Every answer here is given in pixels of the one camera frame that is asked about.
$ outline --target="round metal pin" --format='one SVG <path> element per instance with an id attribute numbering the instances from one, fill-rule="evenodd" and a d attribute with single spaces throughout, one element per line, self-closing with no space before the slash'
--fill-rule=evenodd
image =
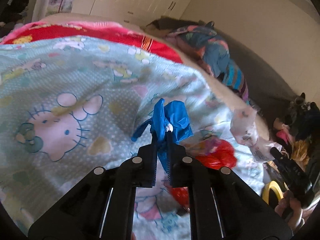
<path id="1" fill-rule="evenodd" d="M 104 170 L 103 170 L 103 168 L 98 167 L 98 168 L 95 168 L 93 172 L 96 175 L 100 175 L 100 174 L 102 174 L 104 172 Z"/>
<path id="2" fill-rule="evenodd" d="M 132 159 L 132 162 L 133 162 L 133 163 L 141 163 L 141 162 L 142 162 L 142 158 L 141 158 L 141 157 L 134 157 L 134 158 Z"/>
<path id="3" fill-rule="evenodd" d="M 189 156 L 186 156 L 186 157 L 183 157 L 183 158 L 182 158 L 182 161 L 183 161 L 184 163 L 192 163 L 192 158 L 189 157 Z"/>
<path id="4" fill-rule="evenodd" d="M 228 167 L 222 167 L 220 171 L 226 175 L 231 173 L 231 170 Z"/>

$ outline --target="bed sheet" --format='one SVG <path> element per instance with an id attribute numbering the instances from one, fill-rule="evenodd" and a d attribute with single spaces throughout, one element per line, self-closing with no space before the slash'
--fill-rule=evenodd
<path id="1" fill-rule="evenodd" d="M 31 224 L 96 166 L 113 168 L 150 143 L 130 137 L 164 98 L 185 102 L 193 139 L 215 134 L 235 148 L 234 171 L 258 194 L 262 165 L 231 135 L 231 110 L 194 68 L 137 47 L 91 37 L 0 46 L 0 200 L 26 234 Z M 140 239 L 190 239 L 188 216 L 157 167 L 152 189 L 137 189 Z"/>

